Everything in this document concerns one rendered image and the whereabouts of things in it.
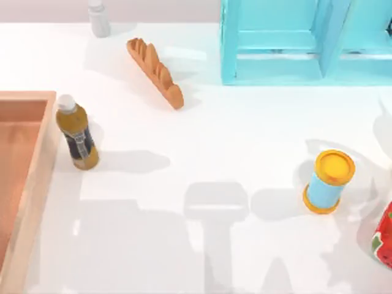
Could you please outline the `salmon-coloured shallow box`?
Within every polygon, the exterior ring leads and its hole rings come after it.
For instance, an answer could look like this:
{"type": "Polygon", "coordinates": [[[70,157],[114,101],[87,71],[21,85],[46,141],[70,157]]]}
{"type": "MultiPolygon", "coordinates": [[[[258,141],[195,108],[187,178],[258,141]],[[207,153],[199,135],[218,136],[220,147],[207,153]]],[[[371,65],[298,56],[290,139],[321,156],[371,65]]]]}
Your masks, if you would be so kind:
{"type": "Polygon", "coordinates": [[[54,91],[0,91],[0,270],[54,91]]]}

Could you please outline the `red patterned carton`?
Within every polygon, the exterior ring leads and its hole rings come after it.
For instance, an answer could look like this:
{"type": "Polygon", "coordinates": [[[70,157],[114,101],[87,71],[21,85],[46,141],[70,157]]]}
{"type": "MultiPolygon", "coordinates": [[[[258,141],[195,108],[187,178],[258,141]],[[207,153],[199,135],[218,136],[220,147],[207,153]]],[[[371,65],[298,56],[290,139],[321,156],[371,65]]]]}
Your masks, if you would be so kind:
{"type": "Polygon", "coordinates": [[[372,254],[392,270],[392,202],[384,210],[372,236],[372,254]]]}

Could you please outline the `pale grey bottle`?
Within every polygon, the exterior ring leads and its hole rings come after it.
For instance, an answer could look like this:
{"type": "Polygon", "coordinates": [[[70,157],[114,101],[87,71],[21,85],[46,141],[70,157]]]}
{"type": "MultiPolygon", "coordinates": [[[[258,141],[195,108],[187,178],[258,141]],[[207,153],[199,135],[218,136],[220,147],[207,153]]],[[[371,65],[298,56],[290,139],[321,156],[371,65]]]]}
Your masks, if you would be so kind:
{"type": "Polygon", "coordinates": [[[88,14],[93,34],[98,38],[110,35],[110,24],[103,0],[88,0],[88,14]]]}

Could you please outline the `olive bottle with white cap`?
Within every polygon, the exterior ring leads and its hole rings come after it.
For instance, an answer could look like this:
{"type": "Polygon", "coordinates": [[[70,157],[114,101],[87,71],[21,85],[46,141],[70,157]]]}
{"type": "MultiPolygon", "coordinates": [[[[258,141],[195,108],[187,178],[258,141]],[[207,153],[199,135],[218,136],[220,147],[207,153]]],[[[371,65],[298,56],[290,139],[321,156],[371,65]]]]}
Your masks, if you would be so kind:
{"type": "Polygon", "coordinates": [[[85,109],[69,94],[60,95],[57,106],[56,122],[66,138],[74,166],[80,170],[94,168],[99,162],[99,154],[85,109]]]}

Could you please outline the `blue and yellow can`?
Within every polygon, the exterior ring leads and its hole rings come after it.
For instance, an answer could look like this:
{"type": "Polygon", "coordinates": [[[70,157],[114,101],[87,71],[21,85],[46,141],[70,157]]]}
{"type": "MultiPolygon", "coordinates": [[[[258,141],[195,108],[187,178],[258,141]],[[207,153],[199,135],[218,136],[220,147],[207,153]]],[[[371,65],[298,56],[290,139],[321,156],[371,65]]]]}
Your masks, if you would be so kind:
{"type": "Polygon", "coordinates": [[[317,214],[332,213],[355,169],[354,161],[346,153],[335,149],[321,152],[314,162],[311,180],[303,191],[304,204],[317,214]]]}

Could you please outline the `brown baguette bread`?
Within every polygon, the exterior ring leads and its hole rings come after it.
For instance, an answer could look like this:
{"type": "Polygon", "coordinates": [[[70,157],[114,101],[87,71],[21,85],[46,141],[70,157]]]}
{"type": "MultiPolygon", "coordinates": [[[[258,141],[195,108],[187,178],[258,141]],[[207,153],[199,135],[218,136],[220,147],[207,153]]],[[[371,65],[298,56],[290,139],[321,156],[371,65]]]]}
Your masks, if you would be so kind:
{"type": "Polygon", "coordinates": [[[139,68],[151,80],[165,100],[175,110],[184,106],[181,88],[173,82],[168,68],[160,61],[156,48],[152,43],[146,44],[142,38],[127,41],[127,51],[139,68]]]}

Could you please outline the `light blue rack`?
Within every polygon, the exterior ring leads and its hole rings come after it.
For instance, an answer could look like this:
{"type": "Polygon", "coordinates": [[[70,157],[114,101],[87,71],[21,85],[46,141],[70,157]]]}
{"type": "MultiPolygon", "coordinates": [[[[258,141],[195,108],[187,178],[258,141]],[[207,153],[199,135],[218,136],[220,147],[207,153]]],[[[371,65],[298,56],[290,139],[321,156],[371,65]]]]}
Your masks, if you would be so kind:
{"type": "Polygon", "coordinates": [[[226,85],[392,86],[392,0],[220,0],[226,85]]]}

